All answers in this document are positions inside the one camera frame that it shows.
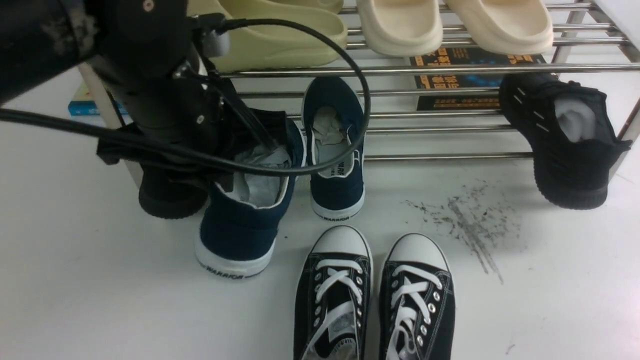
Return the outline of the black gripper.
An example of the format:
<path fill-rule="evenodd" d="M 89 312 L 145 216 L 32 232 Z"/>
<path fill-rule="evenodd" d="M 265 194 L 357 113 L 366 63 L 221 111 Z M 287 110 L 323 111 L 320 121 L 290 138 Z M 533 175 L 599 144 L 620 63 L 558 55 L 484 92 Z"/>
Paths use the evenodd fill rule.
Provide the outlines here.
<path fill-rule="evenodd" d="M 188 75 L 187 79 L 205 86 L 203 108 L 213 110 L 213 139 L 205 137 L 206 128 L 196 120 L 186 123 L 184 134 L 214 147 L 212 152 L 197 149 L 194 143 L 171 142 L 147 136 L 139 125 L 116 129 L 101 137 L 96 153 L 108 166 L 126 160 L 164 171 L 170 183 L 182 183 L 205 189 L 210 183 L 229 182 L 232 173 L 249 173 L 249 167 L 233 164 L 240 153 L 256 146 L 274 152 L 286 141 L 285 112 L 259 111 L 238 96 L 229 79 Z"/>

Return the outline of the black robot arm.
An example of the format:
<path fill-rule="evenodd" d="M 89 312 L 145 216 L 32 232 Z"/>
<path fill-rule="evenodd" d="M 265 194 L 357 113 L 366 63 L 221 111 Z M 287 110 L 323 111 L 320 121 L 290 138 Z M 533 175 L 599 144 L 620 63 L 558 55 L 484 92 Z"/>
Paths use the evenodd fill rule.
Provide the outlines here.
<path fill-rule="evenodd" d="M 122 102 L 133 130 L 107 130 L 34 112 L 1 110 L 1 120 L 100 139 L 107 164 L 124 159 L 143 170 L 164 169 L 217 180 L 224 173 L 249 175 L 247 187 L 275 186 L 266 176 L 290 180 L 277 166 L 290 165 L 266 128 L 242 100 L 225 89 L 206 64 L 207 37 L 253 25 L 212 10 L 188 16 L 185 0 L 3 0 L 1 2 L 1 102 L 13 100 L 82 63 Z M 274 162 L 254 171 L 222 157 L 220 144 L 234 138 L 215 118 L 211 100 L 224 100 Z"/>

